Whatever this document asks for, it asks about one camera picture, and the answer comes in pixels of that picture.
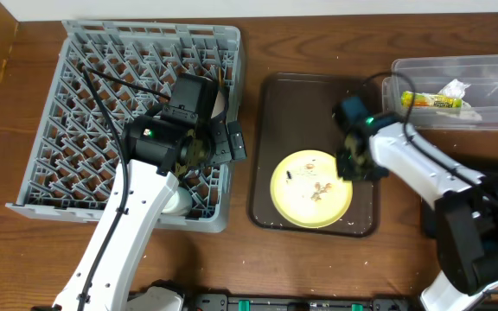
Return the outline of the pink bowl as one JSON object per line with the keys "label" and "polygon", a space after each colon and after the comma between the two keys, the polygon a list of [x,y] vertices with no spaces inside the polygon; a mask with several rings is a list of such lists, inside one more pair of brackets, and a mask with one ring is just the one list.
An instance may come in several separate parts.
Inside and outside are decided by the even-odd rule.
{"label": "pink bowl", "polygon": [[229,106],[226,86],[222,82],[206,77],[202,77],[201,82],[198,113],[213,122],[220,122],[226,117]]}

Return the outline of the yellow plate with crumbs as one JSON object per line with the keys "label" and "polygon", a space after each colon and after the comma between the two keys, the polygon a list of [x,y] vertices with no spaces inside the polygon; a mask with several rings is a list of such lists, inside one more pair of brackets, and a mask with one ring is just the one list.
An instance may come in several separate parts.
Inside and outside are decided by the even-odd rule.
{"label": "yellow plate with crumbs", "polygon": [[335,223],[348,210],[353,183],[338,176],[336,159],[319,150],[286,156],[270,181],[271,201],[287,221],[317,229]]}

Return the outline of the cream white cup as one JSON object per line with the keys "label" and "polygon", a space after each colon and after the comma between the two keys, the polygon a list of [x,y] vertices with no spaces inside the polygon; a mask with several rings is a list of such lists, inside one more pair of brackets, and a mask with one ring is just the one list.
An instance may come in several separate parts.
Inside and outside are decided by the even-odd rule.
{"label": "cream white cup", "polygon": [[190,192],[183,187],[179,187],[162,210],[162,214],[186,216],[191,209],[192,197]]}

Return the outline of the green snack bar wrapper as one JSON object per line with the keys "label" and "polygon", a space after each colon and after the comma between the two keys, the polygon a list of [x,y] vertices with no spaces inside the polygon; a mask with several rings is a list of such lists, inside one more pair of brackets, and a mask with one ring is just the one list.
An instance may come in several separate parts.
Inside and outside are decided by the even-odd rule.
{"label": "green snack bar wrapper", "polygon": [[405,91],[400,98],[404,107],[433,107],[433,108],[461,108],[463,101],[459,98],[451,98],[442,94],[415,93]]}

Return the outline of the white tissue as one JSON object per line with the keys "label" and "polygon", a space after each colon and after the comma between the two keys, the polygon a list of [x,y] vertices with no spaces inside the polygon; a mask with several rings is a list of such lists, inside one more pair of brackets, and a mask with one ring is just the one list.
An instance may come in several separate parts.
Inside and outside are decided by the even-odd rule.
{"label": "white tissue", "polygon": [[450,83],[444,86],[437,94],[442,94],[451,98],[459,98],[463,101],[463,105],[458,112],[437,111],[437,114],[466,121],[482,121],[482,116],[477,113],[468,102],[463,100],[465,90],[468,87],[470,87],[470,84],[463,83],[458,79],[453,79]]}

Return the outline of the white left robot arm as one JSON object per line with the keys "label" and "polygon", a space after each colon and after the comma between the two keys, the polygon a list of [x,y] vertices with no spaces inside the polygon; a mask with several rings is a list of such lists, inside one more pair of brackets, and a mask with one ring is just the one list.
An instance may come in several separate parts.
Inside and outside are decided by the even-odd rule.
{"label": "white left robot arm", "polygon": [[118,131],[110,112],[83,72],[114,141],[118,168],[112,193],[83,257],[53,310],[183,310],[185,296],[167,285],[131,295],[130,288],[163,209],[179,204],[180,180],[192,169],[246,159],[238,122],[228,109],[214,110],[227,92],[220,80],[180,75],[164,103]]}

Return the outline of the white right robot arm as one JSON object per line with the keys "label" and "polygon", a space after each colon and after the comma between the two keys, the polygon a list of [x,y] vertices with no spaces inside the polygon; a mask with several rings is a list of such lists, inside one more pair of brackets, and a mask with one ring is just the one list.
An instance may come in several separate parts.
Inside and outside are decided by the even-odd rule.
{"label": "white right robot arm", "polygon": [[332,109],[344,134],[335,155],[346,181],[397,175],[430,208],[441,268],[424,310],[473,310],[498,295],[498,175],[486,176],[425,140],[406,118],[372,114],[360,98]]}

